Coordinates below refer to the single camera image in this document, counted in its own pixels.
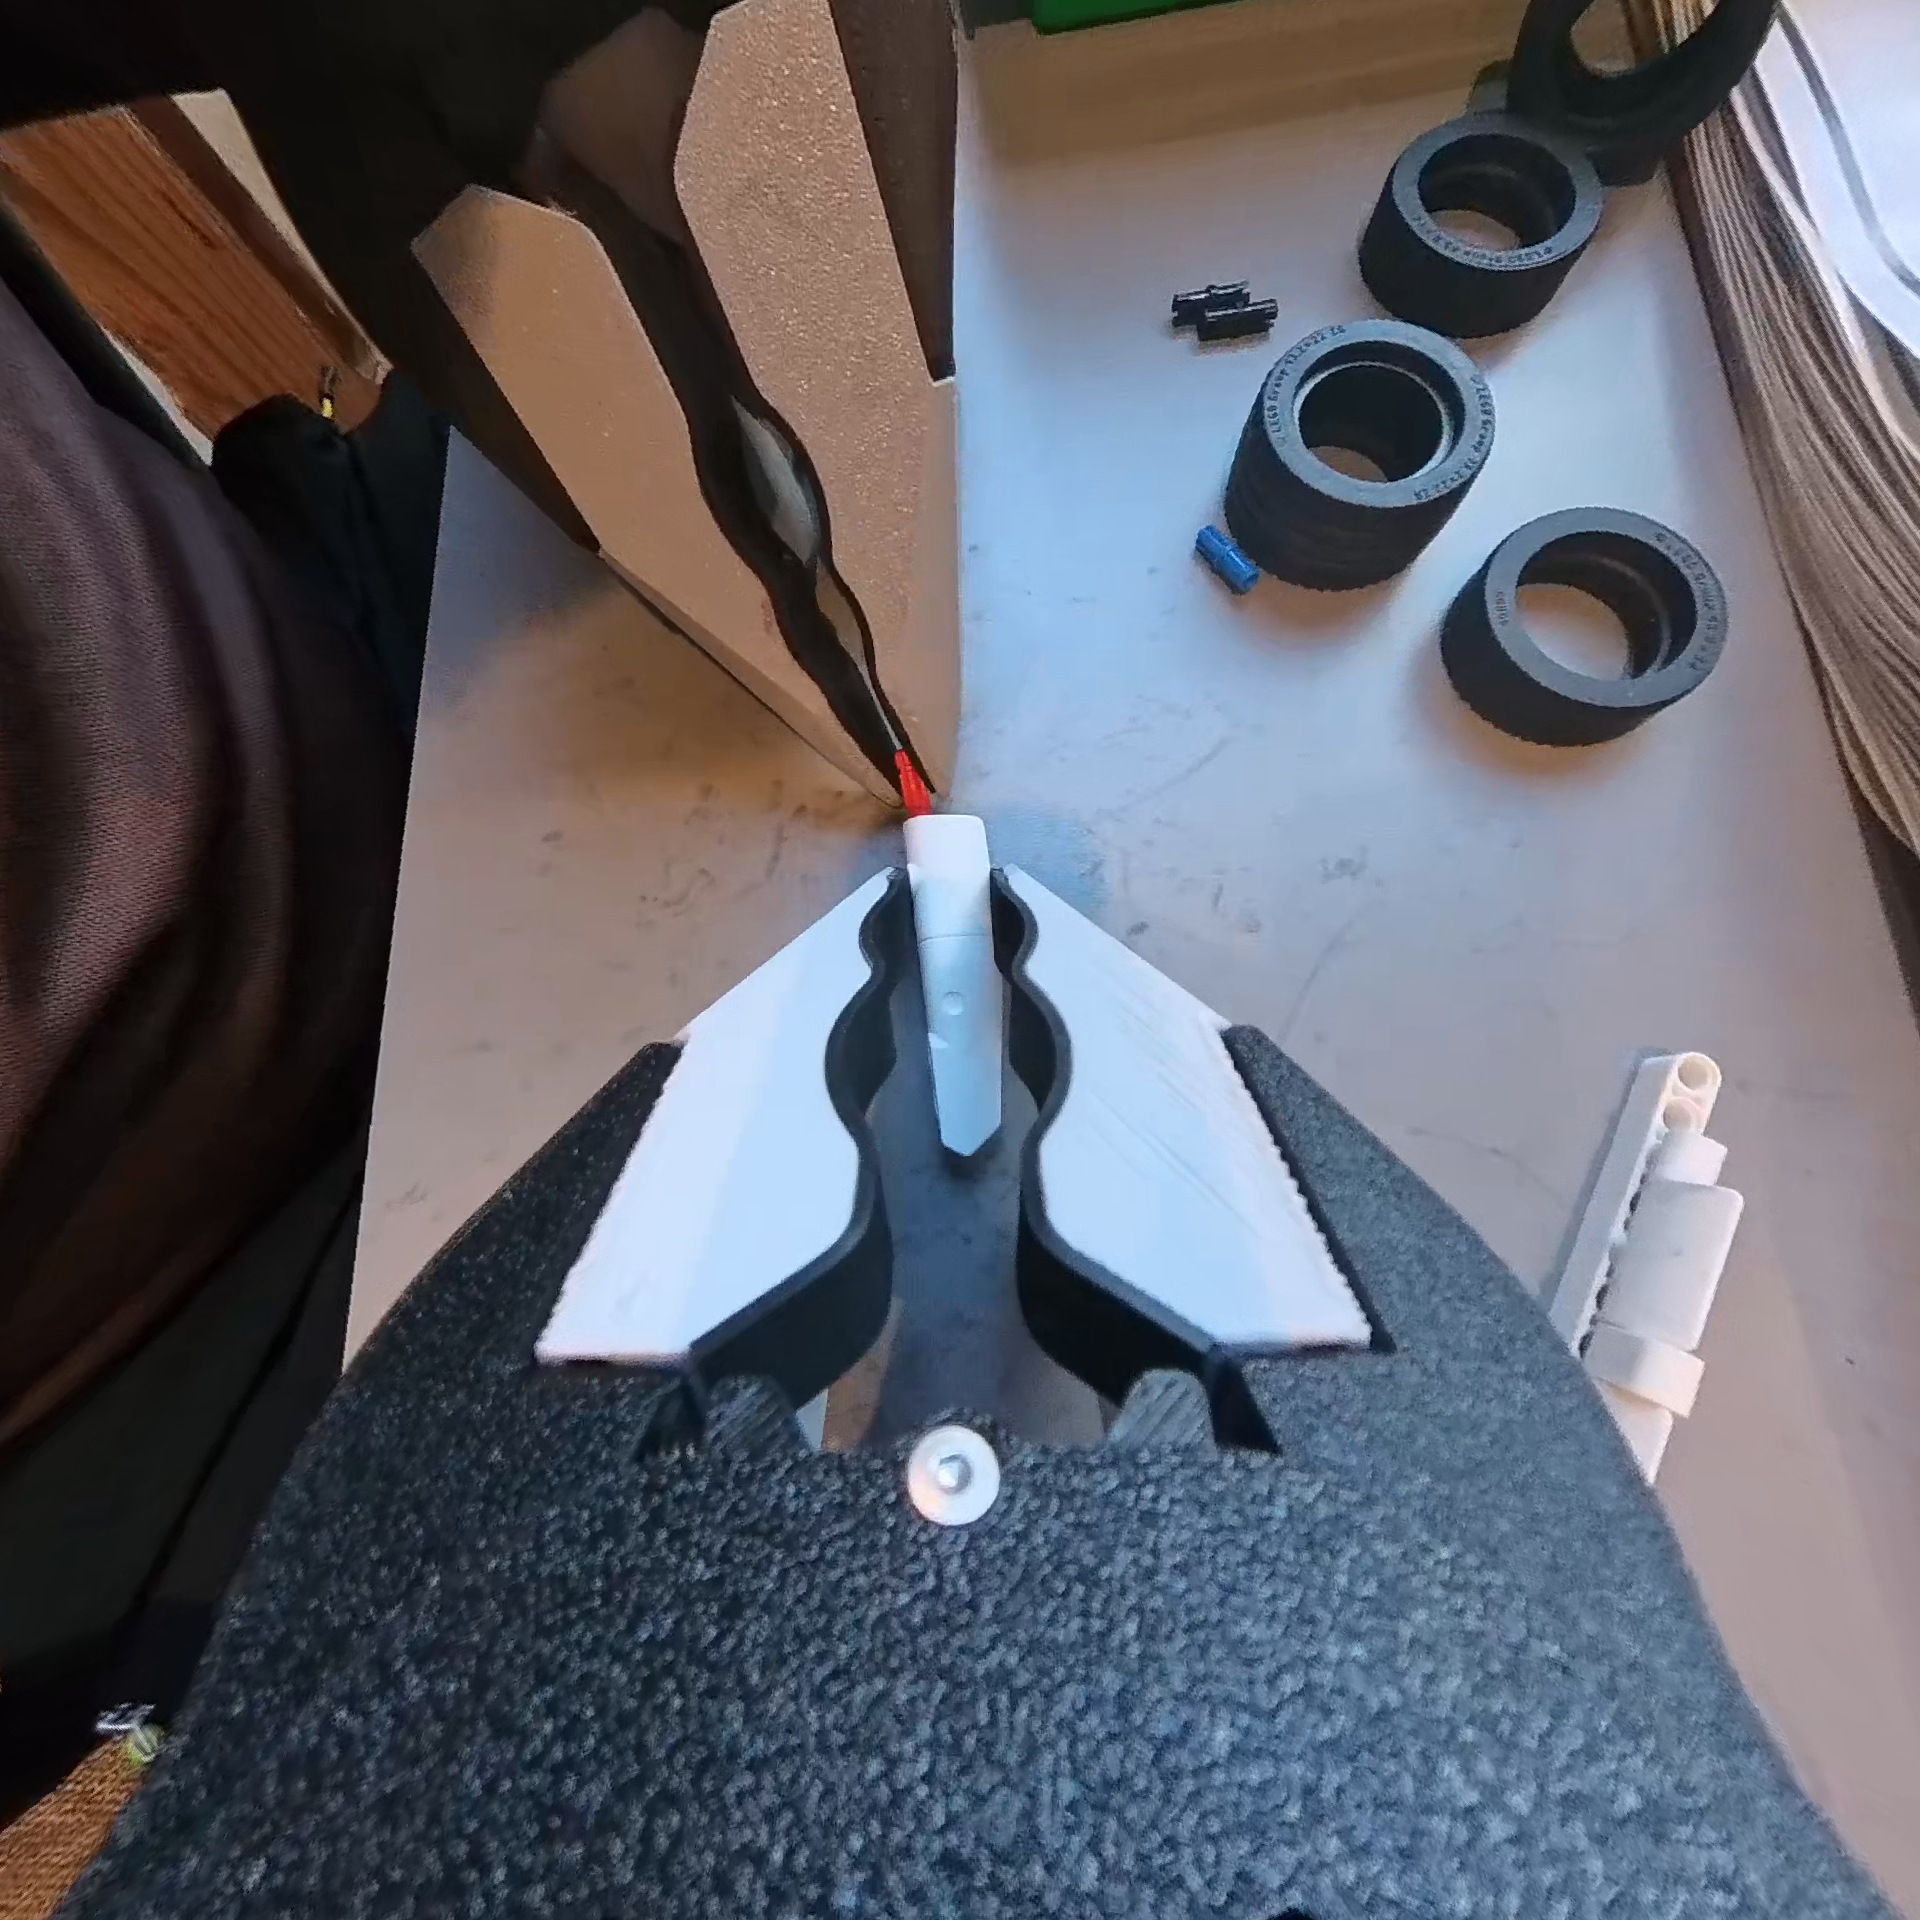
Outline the grey desk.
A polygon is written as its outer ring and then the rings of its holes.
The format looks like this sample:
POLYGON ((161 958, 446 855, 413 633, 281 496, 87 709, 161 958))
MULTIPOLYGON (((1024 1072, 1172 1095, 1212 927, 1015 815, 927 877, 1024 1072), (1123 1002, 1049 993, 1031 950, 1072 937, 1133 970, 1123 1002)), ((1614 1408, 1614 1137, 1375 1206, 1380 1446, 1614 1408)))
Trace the grey desk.
MULTIPOLYGON (((1257 1023, 1527 1282, 1633 1060, 1700 1048, 1743 1220, 1659 1476, 1741 1678, 1915 1916, 1915 1014, 1659 183, 1477 349, 1494 455, 1367 592, 1195 559, 1261 372, 1367 310, 1360 225, 1468 80, 1093 93, 965 38, 952 342, 965 726, 997 856, 1257 1023), (1198 342, 1247 280, 1267 338, 1198 342), (1644 512, 1717 566, 1709 684, 1533 749, 1433 633, 1523 521, 1644 512)), ((638 1044, 896 830, 448 445, 348 1348, 638 1044)))

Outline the small white toy connector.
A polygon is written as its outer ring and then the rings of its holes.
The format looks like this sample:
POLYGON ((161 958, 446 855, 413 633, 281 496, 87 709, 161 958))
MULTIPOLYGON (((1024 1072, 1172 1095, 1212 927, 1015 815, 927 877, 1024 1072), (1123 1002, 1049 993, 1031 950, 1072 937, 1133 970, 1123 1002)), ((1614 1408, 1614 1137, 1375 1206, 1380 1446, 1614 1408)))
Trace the small white toy connector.
POLYGON ((902 822, 902 848, 918 944, 992 944, 985 822, 972 813, 917 813, 902 822))

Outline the tan wooden board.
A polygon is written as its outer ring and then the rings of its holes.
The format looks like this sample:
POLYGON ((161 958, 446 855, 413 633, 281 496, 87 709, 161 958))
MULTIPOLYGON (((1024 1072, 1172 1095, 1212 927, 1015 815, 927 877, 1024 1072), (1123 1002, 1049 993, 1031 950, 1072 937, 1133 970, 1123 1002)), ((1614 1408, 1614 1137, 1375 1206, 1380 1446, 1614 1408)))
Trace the tan wooden board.
POLYGON ((1249 88, 1257 98, 1398 98, 1505 57, 1523 1, 1238 1, 1093 32, 1039 34, 1025 4, 961 1, 1001 74, 1118 92, 1249 88))

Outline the person's legs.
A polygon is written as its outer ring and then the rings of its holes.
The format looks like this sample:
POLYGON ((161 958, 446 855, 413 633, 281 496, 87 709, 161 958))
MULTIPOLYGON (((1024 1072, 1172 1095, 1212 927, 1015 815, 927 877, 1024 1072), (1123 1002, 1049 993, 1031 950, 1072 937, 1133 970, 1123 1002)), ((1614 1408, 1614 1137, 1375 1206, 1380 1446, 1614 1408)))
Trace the person's legs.
MULTIPOLYGON (((276 398, 230 422, 209 464, 184 466, 208 473, 300 604, 364 649, 391 701, 407 798, 444 434, 411 420, 380 445, 372 430, 344 436, 276 398)), ((107 1708, 177 1702, 326 1394, 380 1017, 381 1002, 364 1106, 324 1160, 137 1351, 4 1453, 4 1816, 79 1762, 107 1708)))

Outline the white stepped brick assembly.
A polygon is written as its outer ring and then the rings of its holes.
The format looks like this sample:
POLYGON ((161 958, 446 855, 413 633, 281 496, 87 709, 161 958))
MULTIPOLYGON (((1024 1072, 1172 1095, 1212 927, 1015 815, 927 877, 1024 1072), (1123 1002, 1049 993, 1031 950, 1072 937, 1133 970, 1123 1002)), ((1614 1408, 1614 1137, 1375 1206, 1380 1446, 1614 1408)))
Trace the white stepped brick assembly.
POLYGON ((1696 1404, 1699 1354, 1743 1197, 1711 1137, 1721 1069, 1699 1048, 1655 1050, 1616 1118, 1544 1289, 1544 1306, 1644 1480, 1696 1404))

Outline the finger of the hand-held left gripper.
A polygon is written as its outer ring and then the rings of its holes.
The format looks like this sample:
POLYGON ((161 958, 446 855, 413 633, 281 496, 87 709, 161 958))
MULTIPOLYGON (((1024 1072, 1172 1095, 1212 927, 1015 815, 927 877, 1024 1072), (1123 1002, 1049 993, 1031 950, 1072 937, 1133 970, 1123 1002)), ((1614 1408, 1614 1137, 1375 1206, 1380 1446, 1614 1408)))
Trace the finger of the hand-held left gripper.
POLYGON ((675 183, 752 383, 819 474, 880 692, 945 792, 961 714, 955 386, 927 370, 828 1, 718 10, 675 183))
POLYGON ((713 517, 680 401, 598 238, 469 184, 413 254, 613 574, 845 780, 893 799, 713 517))

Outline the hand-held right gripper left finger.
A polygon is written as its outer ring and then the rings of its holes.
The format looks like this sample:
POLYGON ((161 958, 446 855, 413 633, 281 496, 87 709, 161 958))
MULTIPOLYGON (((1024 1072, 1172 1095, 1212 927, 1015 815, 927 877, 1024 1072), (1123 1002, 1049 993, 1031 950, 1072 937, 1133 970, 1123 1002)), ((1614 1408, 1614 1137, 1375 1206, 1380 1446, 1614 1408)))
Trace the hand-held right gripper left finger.
POLYGON ((535 1344, 824 1397, 885 1327, 893 1242, 868 1125, 896 1065, 904 874, 861 882, 679 1032, 535 1344))

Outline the open instruction book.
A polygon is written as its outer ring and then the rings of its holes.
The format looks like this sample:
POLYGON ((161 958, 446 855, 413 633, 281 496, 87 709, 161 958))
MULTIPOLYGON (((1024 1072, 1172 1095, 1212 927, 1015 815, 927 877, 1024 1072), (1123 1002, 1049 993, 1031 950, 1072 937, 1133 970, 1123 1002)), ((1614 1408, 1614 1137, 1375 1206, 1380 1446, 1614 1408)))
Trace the open instruction book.
POLYGON ((1917 848, 1917 4, 1779 4, 1668 162, 1839 758, 1917 848))

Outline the white toy brick piece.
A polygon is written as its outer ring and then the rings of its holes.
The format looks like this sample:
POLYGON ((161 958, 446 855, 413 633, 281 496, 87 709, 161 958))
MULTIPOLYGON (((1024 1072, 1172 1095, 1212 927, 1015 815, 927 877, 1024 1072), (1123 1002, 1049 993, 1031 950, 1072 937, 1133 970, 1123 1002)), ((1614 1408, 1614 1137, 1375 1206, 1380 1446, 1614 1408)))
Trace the white toy brick piece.
POLYGON ((924 940, 918 981, 940 1141, 969 1160, 1001 1127, 1003 986, 992 935, 924 940))

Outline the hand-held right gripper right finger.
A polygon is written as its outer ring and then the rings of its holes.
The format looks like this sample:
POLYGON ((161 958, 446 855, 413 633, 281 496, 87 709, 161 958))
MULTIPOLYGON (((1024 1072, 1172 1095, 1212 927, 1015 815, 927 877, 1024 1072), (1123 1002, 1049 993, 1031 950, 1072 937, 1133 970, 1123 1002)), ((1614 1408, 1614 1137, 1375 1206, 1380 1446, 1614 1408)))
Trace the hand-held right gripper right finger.
POLYGON ((1231 1023, 1019 865, 992 874, 1007 1048, 1036 1102, 1015 1284, 1045 1354, 1118 1406, 1184 1373, 1367 1353, 1375 1319, 1261 1111, 1231 1023))

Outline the wooden beam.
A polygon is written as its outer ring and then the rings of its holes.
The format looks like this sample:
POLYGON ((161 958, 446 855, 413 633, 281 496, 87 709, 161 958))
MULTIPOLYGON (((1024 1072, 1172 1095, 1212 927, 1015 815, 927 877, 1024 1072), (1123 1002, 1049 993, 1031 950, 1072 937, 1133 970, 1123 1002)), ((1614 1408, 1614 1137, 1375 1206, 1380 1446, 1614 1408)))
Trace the wooden beam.
POLYGON ((220 88, 3 135, 4 205, 141 380, 208 445, 285 392, 341 428, 388 372, 220 88))

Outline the black rubber toy tire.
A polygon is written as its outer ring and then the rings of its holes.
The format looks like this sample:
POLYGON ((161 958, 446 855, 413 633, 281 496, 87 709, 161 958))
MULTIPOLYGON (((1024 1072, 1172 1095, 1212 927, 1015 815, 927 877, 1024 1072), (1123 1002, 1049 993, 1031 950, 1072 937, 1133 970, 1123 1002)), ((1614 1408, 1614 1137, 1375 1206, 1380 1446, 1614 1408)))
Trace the black rubber toy tire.
POLYGON ((1493 338, 1547 308, 1603 202, 1573 140, 1510 112, 1464 112, 1393 160, 1360 234, 1360 277, 1397 319, 1493 338))
POLYGON ((1605 744, 1687 700, 1718 663, 1728 594, 1700 550, 1625 510, 1564 510, 1505 534, 1455 594, 1438 649, 1454 692, 1489 726, 1543 748, 1605 744), (1616 614, 1625 672, 1550 655, 1527 625, 1527 585, 1583 592, 1616 614))
POLYGON ((1529 1, 1505 68, 1504 108, 1583 150, 1605 184, 1636 184, 1717 112, 1772 29, 1773 1, 1718 1, 1683 38, 1599 70, 1573 44, 1587 1, 1529 1))
POLYGON ((1487 375, 1449 338, 1397 319, 1320 327, 1264 375, 1223 517, 1272 577, 1379 585, 1449 525, 1494 438, 1487 375))

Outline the person's torso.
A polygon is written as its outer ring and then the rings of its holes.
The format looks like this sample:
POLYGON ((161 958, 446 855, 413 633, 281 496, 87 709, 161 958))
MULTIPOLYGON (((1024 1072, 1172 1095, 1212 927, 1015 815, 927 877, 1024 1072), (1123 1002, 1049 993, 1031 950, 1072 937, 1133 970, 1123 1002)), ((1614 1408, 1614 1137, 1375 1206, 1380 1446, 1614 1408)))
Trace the person's torso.
POLYGON ((367 1093, 404 774, 364 649, 4 289, 4 1453, 367 1093))

